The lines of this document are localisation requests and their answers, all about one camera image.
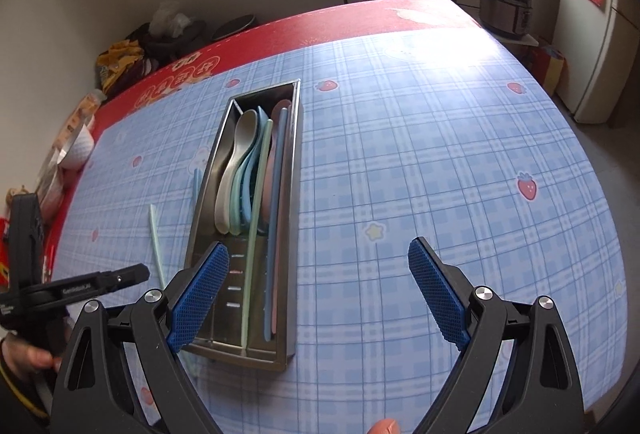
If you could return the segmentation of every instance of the yellow stripe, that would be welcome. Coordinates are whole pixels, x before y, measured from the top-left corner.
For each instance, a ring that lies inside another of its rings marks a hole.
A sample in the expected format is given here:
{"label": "yellow stripe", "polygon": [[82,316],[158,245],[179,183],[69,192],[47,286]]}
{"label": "yellow stripe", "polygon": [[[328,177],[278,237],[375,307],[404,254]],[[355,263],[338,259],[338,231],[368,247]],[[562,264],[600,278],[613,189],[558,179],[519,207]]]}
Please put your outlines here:
{"label": "yellow stripe", "polygon": [[49,418],[49,414],[47,414],[46,412],[41,410],[39,407],[36,407],[33,403],[31,403],[29,398],[27,398],[25,395],[23,395],[18,390],[18,388],[15,387],[13,382],[9,379],[9,377],[4,372],[4,369],[2,368],[2,364],[0,364],[0,374],[2,374],[2,377],[4,378],[4,381],[6,382],[7,387],[9,387],[12,390],[12,392],[15,394],[15,397],[18,400],[20,400],[20,403],[22,403],[34,416],[37,416],[40,419],[48,419]]}

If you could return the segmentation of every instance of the rice cooker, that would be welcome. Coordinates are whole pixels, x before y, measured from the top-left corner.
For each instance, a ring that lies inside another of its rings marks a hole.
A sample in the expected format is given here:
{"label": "rice cooker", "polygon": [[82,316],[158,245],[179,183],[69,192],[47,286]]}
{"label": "rice cooker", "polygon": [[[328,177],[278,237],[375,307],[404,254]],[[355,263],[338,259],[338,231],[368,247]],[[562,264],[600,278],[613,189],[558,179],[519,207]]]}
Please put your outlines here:
{"label": "rice cooker", "polygon": [[529,32],[531,0],[480,0],[480,21],[492,33],[515,40]]}

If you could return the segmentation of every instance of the plastic bag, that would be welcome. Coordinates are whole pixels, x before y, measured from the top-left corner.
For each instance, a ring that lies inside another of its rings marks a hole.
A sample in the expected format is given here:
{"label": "plastic bag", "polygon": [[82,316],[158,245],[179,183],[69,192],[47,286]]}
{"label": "plastic bag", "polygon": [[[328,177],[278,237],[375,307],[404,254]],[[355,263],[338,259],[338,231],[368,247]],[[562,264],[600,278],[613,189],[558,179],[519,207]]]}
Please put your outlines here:
{"label": "plastic bag", "polygon": [[185,15],[184,13],[178,13],[171,22],[169,22],[169,27],[166,32],[166,35],[171,38],[177,38],[182,35],[182,32],[185,28],[191,25],[191,19]]}
{"label": "plastic bag", "polygon": [[149,24],[149,34],[153,38],[160,38],[165,33],[168,33],[169,25],[178,14],[178,9],[180,9],[179,2],[171,0],[161,2]]}

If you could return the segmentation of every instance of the sleeve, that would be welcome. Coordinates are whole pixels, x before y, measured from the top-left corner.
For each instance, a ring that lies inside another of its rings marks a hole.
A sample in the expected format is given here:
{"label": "sleeve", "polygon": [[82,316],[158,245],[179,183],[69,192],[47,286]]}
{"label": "sleeve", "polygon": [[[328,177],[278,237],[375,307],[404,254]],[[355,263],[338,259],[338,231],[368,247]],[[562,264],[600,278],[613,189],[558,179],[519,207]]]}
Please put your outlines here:
{"label": "sleeve", "polygon": [[33,385],[18,380],[7,367],[0,342],[0,422],[7,434],[46,434],[49,416]]}

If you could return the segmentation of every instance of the black mechanical device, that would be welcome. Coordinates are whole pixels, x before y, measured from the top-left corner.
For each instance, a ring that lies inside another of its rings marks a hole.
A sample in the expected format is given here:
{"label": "black mechanical device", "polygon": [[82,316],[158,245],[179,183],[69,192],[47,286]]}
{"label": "black mechanical device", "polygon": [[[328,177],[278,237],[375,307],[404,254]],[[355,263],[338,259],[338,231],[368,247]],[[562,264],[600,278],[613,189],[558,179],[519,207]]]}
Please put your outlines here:
{"label": "black mechanical device", "polygon": [[[10,280],[8,291],[0,293],[0,326],[59,356],[66,346],[67,305],[144,282],[149,278],[149,270],[144,264],[135,264],[117,271],[43,283],[43,240],[37,195],[14,196],[8,232]],[[53,389],[55,373],[47,371],[45,377]],[[39,387],[38,391],[45,407],[49,408],[50,400],[42,395]]]}
{"label": "black mechanical device", "polygon": [[[583,432],[578,372],[553,300],[541,296],[532,305],[513,303],[488,287],[474,288],[462,271],[443,264],[422,237],[412,241],[408,256],[445,339],[461,351],[414,434],[468,431],[503,340],[514,340],[509,369],[489,423],[476,433]],[[226,249],[214,243],[198,265],[179,272],[164,292],[151,290],[136,303],[116,308],[87,303],[58,378],[52,434],[222,434],[177,352],[204,321],[226,270]],[[176,341],[178,330],[182,334]],[[136,345],[162,430],[145,420],[124,342]]]}

